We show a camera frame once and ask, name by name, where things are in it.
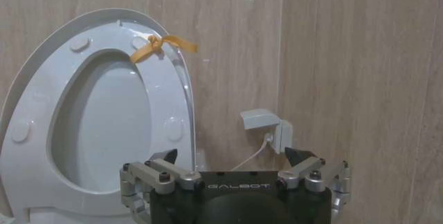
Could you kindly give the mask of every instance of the metal gripper bracket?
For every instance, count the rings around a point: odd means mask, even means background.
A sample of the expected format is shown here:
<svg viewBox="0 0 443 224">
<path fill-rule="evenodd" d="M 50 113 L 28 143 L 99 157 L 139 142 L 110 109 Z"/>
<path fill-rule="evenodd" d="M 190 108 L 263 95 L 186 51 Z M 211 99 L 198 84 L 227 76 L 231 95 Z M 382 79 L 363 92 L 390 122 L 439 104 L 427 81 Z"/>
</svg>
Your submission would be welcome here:
<svg viewBox="0 0 443 224">
<path fill-rule="evenodd" d="M 338 219 L 343 205 L 351 200 L 351 168 L 349 162 L 338 161 L 326 164 L 313 152 L 286 148 L 286 156 L 293 168 L 279 171 L 278 185 L 287 190 L 299 186 L 305 180 L 305 187 L 311 192 L 323 192 L 326 188 L 333 192 L 333 219 Z"/>
<path fill-rule="evenodd" d="M 178 150 L 156 153 L 144 164 L 124 164 L 120 170 L 122 203 L 131 209 L 132 219 L 139 224 L 151 224 L 150 192 L 170 194 L 177 183 L 185 190 L 205 188 L 202 175 L 174 165 Z"/>
</svg>

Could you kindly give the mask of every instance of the yellow ribbon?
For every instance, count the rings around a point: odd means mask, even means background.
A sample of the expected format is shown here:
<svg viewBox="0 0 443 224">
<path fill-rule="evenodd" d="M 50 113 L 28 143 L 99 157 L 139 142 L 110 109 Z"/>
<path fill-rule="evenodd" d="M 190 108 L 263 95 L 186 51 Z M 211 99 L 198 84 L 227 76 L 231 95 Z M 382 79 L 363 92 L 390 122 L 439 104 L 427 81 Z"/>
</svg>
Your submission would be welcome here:
<svg viewBox="0 0 443 224">
<path fill-rule="evenodd" d="M 162 52 L 162 45 L 164 42 L 170 43 L 177 48 L 185 49 L 189 52 L 197 53 L 198 45 L 183 40 L 177 36 L 164 36 L 159 39 L 155 35 L 148 38 L 150 43 L 144 45 L 131 56 L 132 63 L 142 62 L 144 59 L 150 58 L 154 53 Z"/>
</svg>

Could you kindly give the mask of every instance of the raised toilet lid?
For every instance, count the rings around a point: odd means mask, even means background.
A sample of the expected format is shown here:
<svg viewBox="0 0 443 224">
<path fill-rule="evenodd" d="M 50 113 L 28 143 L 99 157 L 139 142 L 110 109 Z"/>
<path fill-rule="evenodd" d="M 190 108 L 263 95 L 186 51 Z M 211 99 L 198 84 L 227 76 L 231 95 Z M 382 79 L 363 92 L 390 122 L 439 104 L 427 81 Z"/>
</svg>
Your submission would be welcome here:
<svg viewBox="0 0 443 224">
<path fill-rule="evenodd" d="M 127 213 L 119 169 L 178 148 L 195 167 L 191 82 L 181 52 L 132 64 L 163 27 L 144 14 L 106 9 L 74 19 L 43 42 L 11 86 L 2 113 L 2 179 L 14 214 L 58 208 Z"/>
</svg>

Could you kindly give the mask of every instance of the wall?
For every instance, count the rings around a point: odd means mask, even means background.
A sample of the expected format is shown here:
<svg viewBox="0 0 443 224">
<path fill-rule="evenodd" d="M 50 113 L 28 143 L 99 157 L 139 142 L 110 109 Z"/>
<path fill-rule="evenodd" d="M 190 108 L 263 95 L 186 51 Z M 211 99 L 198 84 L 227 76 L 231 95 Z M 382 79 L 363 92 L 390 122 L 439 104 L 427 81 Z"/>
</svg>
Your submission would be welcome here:
<svg viewBox="0 0 443 224">
<path fill-rule="evenodd" d="M 299 148 L 354 166 L 343 223 L 443 223 L 442 4 L 0 0 L 0 103 L 32 50 L 63 23 L 99 8 L 139 10 L 201 45 L 186 59 L 198 147 L 215 170 L 261 145 L 239 112 L 269 108 L 293 122 Z M 282 162 L 266 150 L 245 169 Z M 0 212 L 8 213 L 4 201 Z"/>
<path fill-rule="evenodd" d="M 343 223 L 443 223 L 442 0 L 285 0 L 281 114 L 354 166 Z"/>
</svg>

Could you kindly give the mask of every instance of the white cable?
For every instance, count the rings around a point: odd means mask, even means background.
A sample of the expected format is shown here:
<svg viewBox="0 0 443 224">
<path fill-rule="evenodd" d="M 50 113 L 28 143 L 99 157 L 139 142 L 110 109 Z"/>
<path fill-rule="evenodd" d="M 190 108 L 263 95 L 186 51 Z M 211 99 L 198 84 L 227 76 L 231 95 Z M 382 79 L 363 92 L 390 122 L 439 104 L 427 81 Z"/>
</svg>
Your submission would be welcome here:
<svg viewBox="0 0 443 224">
<path fill-rule="evenodd" d="M 265 148 L 266 148 L 266 145 L 267 145 L 267 140 L 266 140 L 266 138 L 263 139 L 263 144 L 262 144 L 262 147 L 261 147 L 261 149 L 257 151 L 257 153 L 254 153 L 253 154 L 253 156 L 250 156 L 249 157 L 249 159 L 247 160 L 245 160 L 237 167 L 234 167 L 233 169 L 231 169 L 231 171 L 235 171 L 238 168 L 241 168 L 263 150 L 265 150 Z"/>
</svg>

